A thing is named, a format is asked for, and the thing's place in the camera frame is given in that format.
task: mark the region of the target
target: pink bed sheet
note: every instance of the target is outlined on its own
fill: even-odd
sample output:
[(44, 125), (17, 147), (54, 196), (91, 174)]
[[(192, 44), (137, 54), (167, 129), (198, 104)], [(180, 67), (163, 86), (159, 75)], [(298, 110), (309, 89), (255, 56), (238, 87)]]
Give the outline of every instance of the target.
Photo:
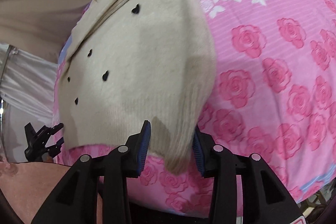
[[(297, 202), (309, 197), (336, 176), (336, 0), (199, 1), (217, 53), (200, 129), (233, 153), (259, 153)], [(56, 161), (72, 165), (82, 154), (111, 149), (63, 149)], [(150, 208), (206, 217), (212, 182), (193, 161), (174, 176), (162, 159), (148, 156), (141, 177), (128, 180), (128, 193)]]

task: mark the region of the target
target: round metal rivet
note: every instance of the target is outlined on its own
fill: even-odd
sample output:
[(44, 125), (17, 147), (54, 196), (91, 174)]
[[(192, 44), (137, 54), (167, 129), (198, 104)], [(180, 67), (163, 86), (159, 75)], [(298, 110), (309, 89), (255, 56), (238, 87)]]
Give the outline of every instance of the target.
[(214, 147), (213, 147), (213, 150), (217, 151), (217, 152), (222, 152), (224, 150), (223, 146), (219, 145), (219, 144), (216, 144)]
[(126, 145), (122, 145), (122, 146), (118, 147), (118, 151), (120, 153), (125, 153), (125, 152), (127, 152), (127, 150), (128, 150), (128, 147)]
[(81, 162), (87, 162), (90, 159), (89, 155), (82, 155), (81, 156)]
[(252, 154), (251, 158), (252, 158), (253, 160), (257, 160), (257, 161), (261, 159), (260, 155), (259, 155), (259, 154), (256, 154), (256, 153)]

